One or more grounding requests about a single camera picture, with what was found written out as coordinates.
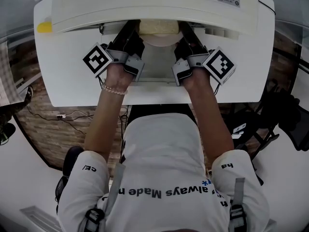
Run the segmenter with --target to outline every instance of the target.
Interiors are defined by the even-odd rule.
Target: checkered cloth
[[[0,44],[0,106],[23,101],[17,92],[11,72],[7,42],[3,42]]]

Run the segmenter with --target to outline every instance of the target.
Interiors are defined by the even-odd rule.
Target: shirt sleeve
[[[59,200],[58,220],[64,232],[78,231],[86,212],[108,192],[108,183],[105,159],[93,151],[81,153]]]
[[[269,221],[269,205],[255,175],[251,159],[243,150],[232,150],[218,157],[212,165],[216,189],[234,198],[236,178],[245,178],[243,209],[249,232],[262,232]]]

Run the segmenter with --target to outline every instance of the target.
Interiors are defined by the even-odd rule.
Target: wooden floor
[[[295,54],[297,46],[288,39],[276,34],[275,47],[285,50],[289,53]],[[30,42],[20,46],[16,54],[12,55],[12,71],[14,79],[18,80],[21,77],[27,79],[28,76],[33,76],[40,71],[38,64],[35,44]],[[293,79],[295,66],[284,57],[273,54],[268,79],[277,79],[279,86],[288,90],[291,80]],[[83,113],[91,116],[94,114],[96,107],[53,107],[48,98],[44,81],[42,78],[38,79],[32,84],[34,89],[34,96],[28,107],[24,108],[17,114],[21,126],[27,133],[37,150],[44,156],[44,158],[52,165],[58,168],[62,167],[64,157],[67,150],[74,145],[84,145],[84,133],[90,125],[91,119],[84,116],[82,113],[75,112],[71,116],[66,117],[66,120],[76,119],[69,121],[76,129],[83,133],[76,131],[70,124],[63,121],[57,121],[57,114],[71,114],[74,111],[82,111]],[[250,103],[252,108],[257,107],[258,103]],[[227,114],[230,110],[231,104],[220,104],[220,110],[223,114]],[[121,109],[120,115],[126,112],[126,106]],[[259,134],[264,137],[267,130],[260,130]],[[119,161],[120,157],[120,143],[121,143],[121,122],[118,121],[118,129],[112,146],[112,152],[109,159],[109,170],[111,176],[115,164]],[[252,139],[247,143],[250,153],[254,153],[258,148],[259,143]]]

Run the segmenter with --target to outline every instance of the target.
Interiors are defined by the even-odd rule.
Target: hand
[[[122,64],[112,63],[107,67],[105,85],[114,90],[125,92],[133,78],[134,75],[126,72]]]
[[[211,88],[210,75],[204,68],[195,68],[192,75],[183,80],[183,86],[188,93],[195,90],[205,90]]]

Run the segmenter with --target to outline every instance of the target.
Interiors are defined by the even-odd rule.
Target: backpack strap
[[[78,232],[105,232],[106,217],[111,213],[116,202],[125,168],[125,165],[116,164],[105,211],[97,208],[88,210]]]
[[[246,215],[243,211],[243,189],[245,178],[237,178],[235,182],[234,199],[230,209],[230,223],[228,226],[229,232],[246,232],[247,222]]]

